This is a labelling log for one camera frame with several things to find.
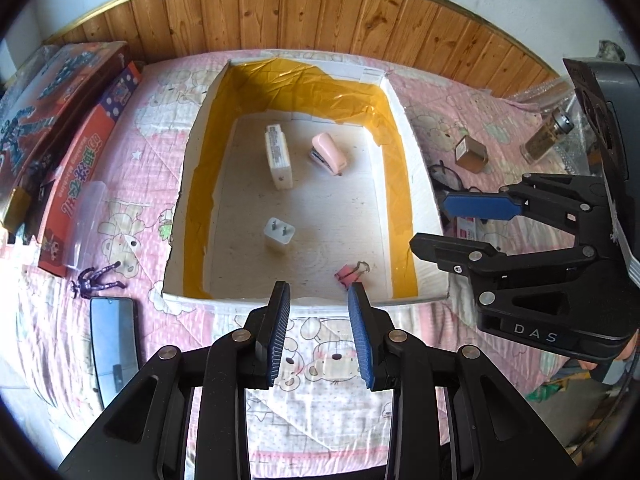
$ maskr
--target red box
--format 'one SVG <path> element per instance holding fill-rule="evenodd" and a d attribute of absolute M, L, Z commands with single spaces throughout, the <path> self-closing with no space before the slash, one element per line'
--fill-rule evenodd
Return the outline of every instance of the red box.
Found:
<path fill-rule="evenodd" d="M 456 238 L 478 240 L 475 218 L 457 216 L 453 219 L 453 227 Z"/>
<path fill-rule="evenodd" d="M 66 276 L 62 256 L 68 243 L 76 200 L 82 185 L 91 180 L 102 149 L 140 79 L 140 73 L 130 62 L 104 93 L 100 103 L 89 112 L 59 166 L 40 187 L 40 211 L 32 215 L 29 224 L 37 228 L 36 239 L 41 244 L 38 266 L 41 269 L 62 278 Z"/>

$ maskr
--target yellow plastic lining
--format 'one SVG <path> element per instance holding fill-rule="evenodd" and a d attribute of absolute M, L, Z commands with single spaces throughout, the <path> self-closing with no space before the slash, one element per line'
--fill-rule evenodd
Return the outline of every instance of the yellow plastic lining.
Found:
<path fill-rule="evenodd" d="M 417 296 L 409 250 L 414 229 L 408 172 L 402 139 L 385 93 L 379 86 L 336 80 L 316 66 L 281 58 L 230 66 L 213 99 L 187 204 L 184 295 L 212 299 L 202 287 L 202 266 L 209 243 L 212 196 L 226 143 L 236 119 L 266 110 L 302 112 L 336 123 L 359 124 L 371 132 L 382 147 L 385 168 L 393 297 Z"/>

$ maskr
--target clear plastic container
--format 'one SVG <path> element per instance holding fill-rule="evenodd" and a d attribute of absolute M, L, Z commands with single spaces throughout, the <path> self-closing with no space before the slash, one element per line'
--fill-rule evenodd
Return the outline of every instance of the clear plastic container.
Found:
<path fill-rule="evenodd" d="M 91 232 L 96 230 L 98 215 L 102 202 L 106 199 L 106 193 L 107 185 L 101 180 L 92 180 L 82 186 L 62 260 L 70 269 L 83 270 L 89 265 L 87 258 L 89 238 Z"/>

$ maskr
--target blue gripper pad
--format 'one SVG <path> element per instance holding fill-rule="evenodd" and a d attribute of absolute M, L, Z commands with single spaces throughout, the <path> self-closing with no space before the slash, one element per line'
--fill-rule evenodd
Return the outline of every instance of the blue gripper pad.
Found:
<path fill-rule="evenodd" d="M 291 310 L 291 293 L 289 283 L 283 283 L 282 294 L 278 302 L 278 313 L 271 333 L 269 347 L 267 352 L 267 375 L 268 384 L 273 386 L 278 373 L 280 371 L 280 360 L 282 359 L 282 349 L 284 348 L 284 339 L 287 334 L 287 324 L 289 323 L 289 311 Z"/>
<path fill-rule="evenodd" d="M 511 220 L 522 214 L 519 203 L 498 193 L 450 193 L 442 205 L 450 216 Z"/>
<path fill-rule="evenodd" d="M 354 286 L 349 287 L 348 293 L 349 321 L 351 322 L 351 332 L 353 333 L 353 342 L 356 345 L 356 355 L 358 357 L 358 366 L 360 367 L 360 376 L 364 380 L 368 389 L 373 387 L 373 350 L 367 335 L 367 329 L 364 326 L 362 313 L 360 311 L 360 301 L 356 294 Z"/>

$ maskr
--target toy box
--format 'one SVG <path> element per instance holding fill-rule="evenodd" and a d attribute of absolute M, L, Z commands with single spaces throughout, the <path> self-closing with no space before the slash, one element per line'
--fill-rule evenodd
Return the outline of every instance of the toy box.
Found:
<path fill-rule="evenodd" d="M 104 145 L 139 83 L 140 73 L 130 62 L 87 115 L 66 155 L 40 186 L 27 231 L 36 235 L 41 244 L 38 259 L 41 269 L 56 276 L 66 275 L 62 255 L 76 201 L 84 183 L 91 179 Z"/>
<path fill-rule="evenodd" d="M 82 117 L 128 65 L 129 46 L 68 44 L 49 60 L 0 126 L 0 224 L 15 233 Z"/>

